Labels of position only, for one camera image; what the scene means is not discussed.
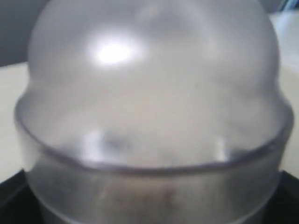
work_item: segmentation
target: frosted plastic dome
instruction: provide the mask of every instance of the frosted plastic dome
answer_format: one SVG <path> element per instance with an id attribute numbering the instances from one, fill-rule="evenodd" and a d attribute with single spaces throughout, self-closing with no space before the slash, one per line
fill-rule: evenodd
<path id="1" fill-rule="evenodd" d="M 276 35 L 254 0 L 52 0 L 28 56 L 22 123 L 87 162 L 228 161 L 289 115 Z"/>

